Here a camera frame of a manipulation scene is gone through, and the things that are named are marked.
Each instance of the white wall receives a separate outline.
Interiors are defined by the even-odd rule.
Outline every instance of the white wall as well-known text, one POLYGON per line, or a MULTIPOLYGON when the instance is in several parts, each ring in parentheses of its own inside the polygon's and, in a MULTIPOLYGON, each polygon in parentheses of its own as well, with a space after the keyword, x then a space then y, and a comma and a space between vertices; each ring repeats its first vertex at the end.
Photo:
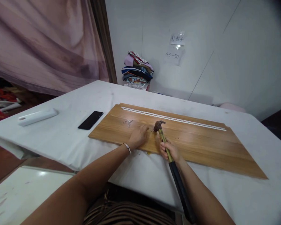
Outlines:
POLYGON ((119 84, 134 50, 154 68, 150 91, 231 102, 259 120, 281 109, 281 22, 265 0, 106 0, 106 8, 119 84), (180 30, 187 34, 181 66, 165 64, 180 30))

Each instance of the person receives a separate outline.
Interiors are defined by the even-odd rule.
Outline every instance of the person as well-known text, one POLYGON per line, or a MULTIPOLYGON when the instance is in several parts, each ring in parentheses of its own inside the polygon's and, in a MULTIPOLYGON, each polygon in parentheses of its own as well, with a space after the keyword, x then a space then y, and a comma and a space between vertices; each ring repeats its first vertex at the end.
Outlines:
MULTIPOLYGON (((145 142, 148 129, 147 125, 142 125, 132 131, 126 143, 131 151, 145 142)), ((169 149, 180 171, 190 203, 197 216, 197 224, 234 224, 216 197, 180 155, 175 144, 169 139, 166 143, 160 143, 160 154, 164 159, 168 159, 165 148, 169 149)), ((89 205, 102 194, 109 178, 128 156, 129 150, 125 144, 122 144, 93 161, 59 187, 22 225, 175 224, 174 220, 162 210, 150 207, 154 204, 148 207, 130 201, 107 200, 106 204, 89 208, 89 205)))

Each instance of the metal strip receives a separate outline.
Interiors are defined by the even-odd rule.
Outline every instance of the metal strip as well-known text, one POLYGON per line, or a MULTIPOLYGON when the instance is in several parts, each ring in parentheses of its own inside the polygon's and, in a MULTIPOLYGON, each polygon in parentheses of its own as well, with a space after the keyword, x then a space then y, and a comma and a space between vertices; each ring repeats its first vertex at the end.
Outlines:
POLYGON ((136 112, 136 113, 144 114, 144 115, 147 115, 147 116, 153 116, 153 117, 157 117, 157 118, 161 118, 161 119, 168 119, 168 120, 192 124, 192 125, 196 125, 196 126, 200 126, 200 127, 206 127, 206 128, 212 128, 212 129, 216 129, 216 130, 226 131, 226 129, 222 128, 222 127, 216 127, 216 126, 207 125, 207 124, 203 124, 203 123, 197 123, 197 122, 192 122, 192 121, 188 121, 188 120, 182 120, 182 119, 167 117, 167 116, 158 115, 158 114, 155 114, 155 113, 140 111, 140 110, 136 110, 136 109, 130 109, 130 108, 126 108, 126 107, 123 107, 123 106, 121 106, 121 108, 123 110, 126 110, 126 111, 130 111, 130 112, 134 112, 134 113, 136 112))

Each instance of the pink curtain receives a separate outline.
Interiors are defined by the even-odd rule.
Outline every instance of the pink curtain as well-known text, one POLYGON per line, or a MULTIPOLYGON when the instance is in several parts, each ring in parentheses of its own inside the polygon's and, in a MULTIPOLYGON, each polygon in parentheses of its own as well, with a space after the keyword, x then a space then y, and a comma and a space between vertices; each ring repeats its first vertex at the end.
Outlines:
POLYGON ((109 81, 88 0, 0 0, 0 77, 61 95, 109 81))

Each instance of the stack of clothes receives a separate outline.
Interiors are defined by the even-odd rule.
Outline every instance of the stack of clothes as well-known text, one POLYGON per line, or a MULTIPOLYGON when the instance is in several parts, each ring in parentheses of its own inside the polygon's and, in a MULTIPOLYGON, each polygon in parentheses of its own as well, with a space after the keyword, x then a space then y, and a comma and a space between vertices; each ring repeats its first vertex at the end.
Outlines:
POLYGON ((153 78, 152 66, 136 52, 129 51, 122 68, 123 81, 132 88, 146 89, 153 78))

